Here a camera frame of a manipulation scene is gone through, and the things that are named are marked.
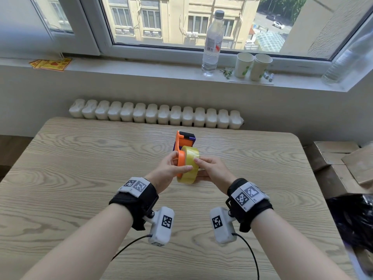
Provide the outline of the black plastic bag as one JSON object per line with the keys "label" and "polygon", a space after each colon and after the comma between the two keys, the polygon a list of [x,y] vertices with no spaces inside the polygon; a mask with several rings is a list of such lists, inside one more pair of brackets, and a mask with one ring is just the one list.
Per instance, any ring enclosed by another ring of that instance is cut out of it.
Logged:
{"label": "black plastic bag", "polygon": [[373,254],[373,194],[326,199],[342,240]]}

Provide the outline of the flat cardboard piece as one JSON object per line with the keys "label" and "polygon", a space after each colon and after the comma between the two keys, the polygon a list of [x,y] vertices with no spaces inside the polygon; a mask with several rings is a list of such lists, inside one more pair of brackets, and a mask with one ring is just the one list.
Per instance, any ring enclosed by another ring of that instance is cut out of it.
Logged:
{"label": "flat cardboard piece", "polygon": [[345,155],[342,161],[358,184],[373,185],[373,144]]}

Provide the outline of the brown cardboard box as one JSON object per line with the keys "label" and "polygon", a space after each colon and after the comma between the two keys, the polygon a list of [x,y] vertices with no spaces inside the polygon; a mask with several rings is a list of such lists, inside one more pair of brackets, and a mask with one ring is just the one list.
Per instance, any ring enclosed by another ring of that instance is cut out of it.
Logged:
{"label": "brown cardboard box", "polygon": [[358,149],[353,141],[314,141],[304,152],[325,199],[353,194],[373,194],[373,185],[357,183],[342,157]]}

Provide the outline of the person's left hand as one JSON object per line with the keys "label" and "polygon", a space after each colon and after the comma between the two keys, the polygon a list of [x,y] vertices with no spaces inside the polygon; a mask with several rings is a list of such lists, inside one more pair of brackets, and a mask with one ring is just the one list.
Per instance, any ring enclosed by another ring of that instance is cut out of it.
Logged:
{"label": "person's left hand", "polygon": [[178,174],[189,172],[192,166],[177,166],[176,164],[167,164],[167,156],[164,157],[158,166],[150,173],[144,176],[155,188],[157,194],[163,192]]}

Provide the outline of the white paper cup green print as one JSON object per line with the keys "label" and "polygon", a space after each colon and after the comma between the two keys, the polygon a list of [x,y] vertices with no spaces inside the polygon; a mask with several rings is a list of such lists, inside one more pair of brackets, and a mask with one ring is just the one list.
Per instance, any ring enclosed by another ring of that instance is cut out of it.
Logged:
{"label": "white paper cup green print", "polygon": [[240,52],[236,57],[234,76],[237,78],[245,78],[254,61],[254,56],[249,52]]}
{"label": "white paper cup green print", "polygon": [[266,54],[256,54],[250,71],[249,78],[251,81],[260,81],[266,72],[269,64],[273,62],[273,58]]}

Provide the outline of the person's right hand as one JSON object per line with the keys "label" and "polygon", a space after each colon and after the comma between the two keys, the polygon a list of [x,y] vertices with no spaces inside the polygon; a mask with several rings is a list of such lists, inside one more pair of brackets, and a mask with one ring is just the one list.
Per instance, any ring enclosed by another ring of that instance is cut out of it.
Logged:
{"label": "person's right hand", "polygon": [[199,167],[198,175],[208,175],[213,183],[222,193],[228,195],[228,189],[237,179],[218,157],[200,156],[194,158],[195,164]]}

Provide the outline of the white window frame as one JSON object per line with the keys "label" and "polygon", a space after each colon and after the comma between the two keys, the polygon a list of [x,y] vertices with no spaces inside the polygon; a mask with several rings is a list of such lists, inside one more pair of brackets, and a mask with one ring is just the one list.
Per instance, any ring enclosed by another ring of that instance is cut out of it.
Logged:
{"label": "white window frame", "polygon": [[271,70],[321,75],[373,22],[373,0],[31,0],[63,52],[201,65],[216,12],[212,65],[245,52]]}

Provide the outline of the orange purple tape dispenser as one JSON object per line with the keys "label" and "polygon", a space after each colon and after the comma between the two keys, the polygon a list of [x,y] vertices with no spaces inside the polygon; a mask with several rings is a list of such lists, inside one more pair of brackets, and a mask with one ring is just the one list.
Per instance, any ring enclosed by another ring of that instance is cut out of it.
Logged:
{"label": "orange purple tape dispenser", "polygon": [[177,131],[176,138],[173,146],[173,151],[177,151],[177,166],[185,166],[187,153],[186,150],[182,150],[183,147],[193,147],[196,141],[196,137],[193,133]]}

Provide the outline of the person's right forearm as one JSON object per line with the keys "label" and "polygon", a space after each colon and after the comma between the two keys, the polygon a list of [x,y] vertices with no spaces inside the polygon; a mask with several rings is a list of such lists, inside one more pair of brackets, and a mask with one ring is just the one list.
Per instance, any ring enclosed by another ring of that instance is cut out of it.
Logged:
{"label": "person's right forearm", "polygon": [[272,209],[256,216],[251,230],[281,280],[352,280]]}

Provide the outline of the large clear plastic bottle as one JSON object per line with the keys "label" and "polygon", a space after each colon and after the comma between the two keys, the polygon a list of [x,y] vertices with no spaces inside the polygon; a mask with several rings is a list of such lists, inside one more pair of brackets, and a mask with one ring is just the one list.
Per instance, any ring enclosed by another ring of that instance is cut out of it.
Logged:
{"label": "large clear plastic bottle", "polygon": [[373,50],[373,30],[357,39],[346,49],[321,77],[328,85],[339,84],[356,67],[361,67],[366,56]]}

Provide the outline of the white radiator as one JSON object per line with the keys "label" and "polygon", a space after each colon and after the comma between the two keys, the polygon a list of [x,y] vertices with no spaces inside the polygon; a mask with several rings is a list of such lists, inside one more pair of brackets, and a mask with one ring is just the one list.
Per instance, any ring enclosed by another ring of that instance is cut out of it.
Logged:
{"label": "white radiator", "polygon": [[76,99],[69,113],[73,118],[238,130],[244,119],[237,110],[193,108],[145,103],[121,103]]}

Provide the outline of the yellow red paper sheets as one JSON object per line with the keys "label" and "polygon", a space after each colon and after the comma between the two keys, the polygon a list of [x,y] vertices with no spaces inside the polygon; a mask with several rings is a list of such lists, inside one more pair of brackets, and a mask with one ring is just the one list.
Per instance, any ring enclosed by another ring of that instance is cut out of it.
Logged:
{"label": "yellow red paper sheets", "polygon": [[63,72],[72,61],[72,58],[63,60],[34,60],[29,62],[33,69],[53,70]]}

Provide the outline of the person's left forearm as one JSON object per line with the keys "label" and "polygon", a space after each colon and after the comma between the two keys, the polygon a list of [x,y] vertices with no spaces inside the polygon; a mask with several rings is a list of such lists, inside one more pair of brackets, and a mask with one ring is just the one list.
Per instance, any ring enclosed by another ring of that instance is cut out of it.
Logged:
{"label": "person's left forearm", "polygon": [[110,204],[37,262],[21,280],[99,280],[133,224]]}

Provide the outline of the clear plastic water bottle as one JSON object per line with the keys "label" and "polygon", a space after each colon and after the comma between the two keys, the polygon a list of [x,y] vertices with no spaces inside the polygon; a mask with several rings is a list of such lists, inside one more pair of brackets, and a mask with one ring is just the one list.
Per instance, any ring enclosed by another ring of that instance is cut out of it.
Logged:
{"label": "clear plastic water bottle", "polygon": [[224,15],[225,13],[223,10],[216,10],[214,19],[207,29],[202,60],[202,71],[205,76],[212,76],[217,68],[224,35]]}

